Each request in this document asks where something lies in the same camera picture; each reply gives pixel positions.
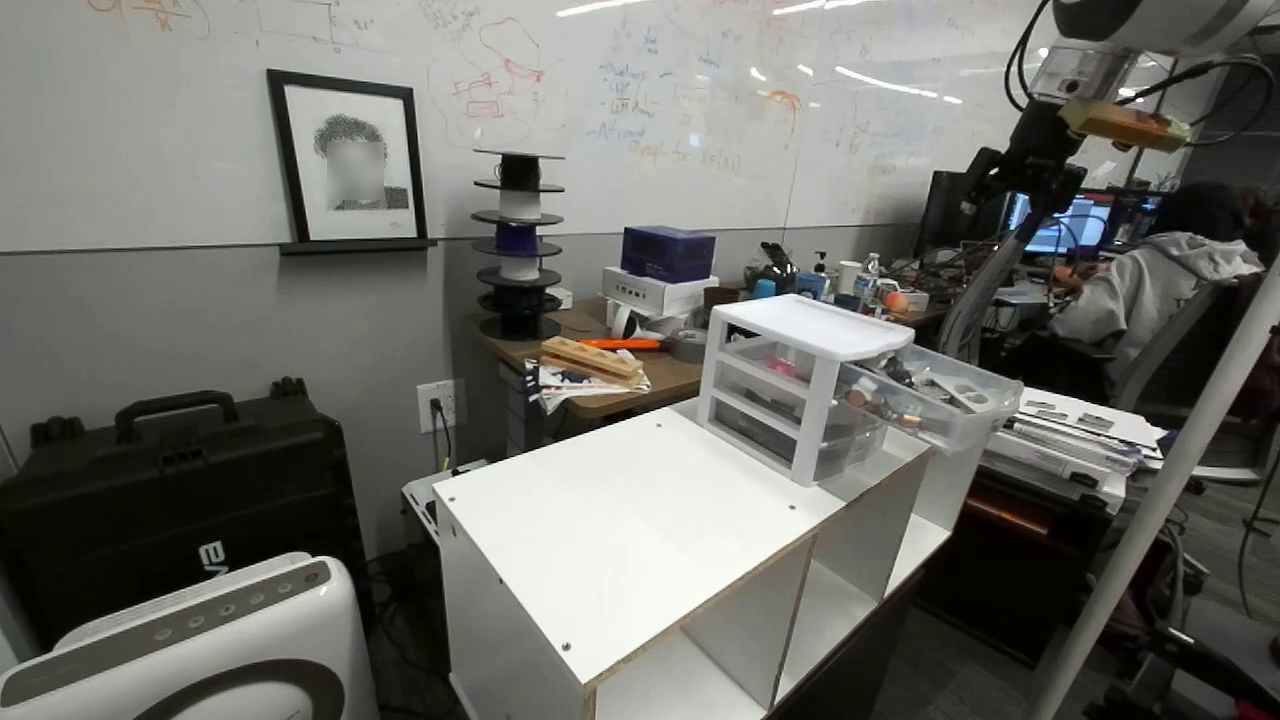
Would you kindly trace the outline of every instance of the computer screen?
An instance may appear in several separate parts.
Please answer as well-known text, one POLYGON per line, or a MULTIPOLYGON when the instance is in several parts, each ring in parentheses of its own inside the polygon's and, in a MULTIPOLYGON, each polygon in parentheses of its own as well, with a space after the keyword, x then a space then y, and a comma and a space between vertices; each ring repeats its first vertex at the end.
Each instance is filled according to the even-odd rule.
POLYGON ((960 249, 962 239, 994 239, 1004 218, 1004 192, 962 196, 962 173, 932 173, 917 258, 932 249, 960 249))
MULTIPOLYGON (((1010 196, 1006 231, 1030 212, 1023 192, 1010 196)), ((1107 239, 1113 196, 1079 192, 1063 212, 1046 218, 1023 252, 1061 258, 1073 249, 1101 249, 1107 239)))

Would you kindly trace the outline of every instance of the small box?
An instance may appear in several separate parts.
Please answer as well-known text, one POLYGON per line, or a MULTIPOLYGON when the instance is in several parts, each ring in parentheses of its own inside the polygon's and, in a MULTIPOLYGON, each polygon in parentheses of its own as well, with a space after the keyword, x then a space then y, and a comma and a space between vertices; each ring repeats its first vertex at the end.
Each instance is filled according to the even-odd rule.
POLYGON ((684 229, 623 229, 623 272, 668 286, 711 278, 717 238, 684 229))
POLYGON ((602 299, 606 303, 629 303, 640 315, 653 321, 688 321, 694 308, 702 308, 702 289, 717 289, 717 278, 688 279, 688 286, 665 286, 653 278, 631 278, 623 269, 602 272, 602 299))

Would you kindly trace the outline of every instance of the black suitcase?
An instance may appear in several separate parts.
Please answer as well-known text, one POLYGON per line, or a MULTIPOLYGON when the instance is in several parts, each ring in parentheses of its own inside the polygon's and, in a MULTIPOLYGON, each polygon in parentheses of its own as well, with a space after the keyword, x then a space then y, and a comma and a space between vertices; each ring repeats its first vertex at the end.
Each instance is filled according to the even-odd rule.
POLYGON ((281 552, 363 582, 342 432, 298 379, 269 402, 189 393, 127 405, 116 428, 33 428, 0 485, 0 552, 37 640, 281 552))

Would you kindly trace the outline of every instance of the table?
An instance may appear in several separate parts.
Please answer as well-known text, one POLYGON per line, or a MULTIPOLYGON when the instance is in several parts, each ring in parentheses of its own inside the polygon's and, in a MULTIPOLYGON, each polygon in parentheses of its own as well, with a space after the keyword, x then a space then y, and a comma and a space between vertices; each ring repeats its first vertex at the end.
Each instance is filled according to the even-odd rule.
MULTIPOLYGON (((606 336, 602 315, 587 308, 569 308, 551 315, 558 336, 606 336)), ((478 334, 485 352, 512 375, 524 374, 524 360, 539 356, 539 340, 499 340, 478 334)), ((668 352, 636 352, 648 374, 648 393, 621 393, 621 395, 574 395, 563 402, 558 415, 578 428, 598 428, 623 415, 640 415, 665 405, 678 405, 698 389, 698 364, 684 364, 668 352)))

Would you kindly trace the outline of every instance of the wall outlet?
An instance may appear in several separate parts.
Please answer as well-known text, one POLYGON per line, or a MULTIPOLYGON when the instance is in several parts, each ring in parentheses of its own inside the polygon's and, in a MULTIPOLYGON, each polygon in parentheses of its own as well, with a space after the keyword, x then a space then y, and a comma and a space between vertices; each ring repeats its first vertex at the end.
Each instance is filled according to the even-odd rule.
POLYGON ((443 405, 443 422, 455 432, 455 379, 415 384, 415 428, 432 432, 432 402, 443 405))

